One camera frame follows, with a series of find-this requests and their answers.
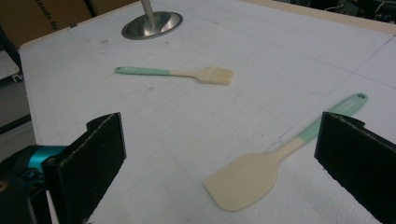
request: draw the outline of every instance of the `spatula handle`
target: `spatula handle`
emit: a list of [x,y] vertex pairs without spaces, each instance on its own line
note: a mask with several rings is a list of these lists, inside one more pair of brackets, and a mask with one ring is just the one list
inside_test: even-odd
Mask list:
[[[356,93],[337,105],[333,106],[329,112],[351,116],[356,111],[358,111],[368,100],[368,96],[365,93]],[[300,132],[297,136],[304,140],[305,143],[311,141],[313,138],[318,136],[319,128],[320,128],[321,117],[315,120],[311,125],[309,125],[306,129]]]
[[155,68],[123,66],[116,68],[116,73],[128,75],[170,76],[171,71]]

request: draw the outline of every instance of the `teal metal part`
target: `teal metal part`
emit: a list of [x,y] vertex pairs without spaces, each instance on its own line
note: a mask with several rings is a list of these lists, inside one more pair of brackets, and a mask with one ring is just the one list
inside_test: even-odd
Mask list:
[[36,168],[38,171],[43,173],[41,162],[46,160],[48,157],[61,153],[65,148],[66,147],[53,147],[53,146],[39,148],[35,152],[35,154],[33,154],[32,158],[30,158],[28,167]]

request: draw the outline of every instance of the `spatula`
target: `spatula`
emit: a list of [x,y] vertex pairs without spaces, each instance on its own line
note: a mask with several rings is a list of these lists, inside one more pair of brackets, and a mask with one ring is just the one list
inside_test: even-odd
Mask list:
[[116,73],[144,76],[171,76],[193,77],[201,83],[229,85],[233,77],[233,71],[225,68],[207,67],[198,71],[175,71],[143,67],[118,67]]
[[[368,100],[356,93],[329,112],[351,116]],[[318,136],[320,118],[286,144],[270,153],[249,153],[229,163],[204,181],[213,200],[223,209],[237,211],[264,196],[276,182],[279,164],[299,147]]]

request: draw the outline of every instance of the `spatula head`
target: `spatula head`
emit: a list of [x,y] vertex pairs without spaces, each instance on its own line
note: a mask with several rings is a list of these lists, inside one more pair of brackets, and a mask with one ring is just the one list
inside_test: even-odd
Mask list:
[[273,187],[278,165],[275,154],[249,153],[210,176],[204,185],[221,208],[237,211],[256,202]]
[[194,77],[201,83],[230,85],[233,70],[217,67],[207,67],[194,72]]

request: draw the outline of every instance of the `floor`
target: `floor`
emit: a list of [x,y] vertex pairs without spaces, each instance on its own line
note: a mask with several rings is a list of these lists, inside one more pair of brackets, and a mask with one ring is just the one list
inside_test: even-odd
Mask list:
[[[7,77],[0,80],[0,127],[30,114],[24,82]],[[13,153],[35,145],[32,122],[28,121],[0,134],[0,161]]]

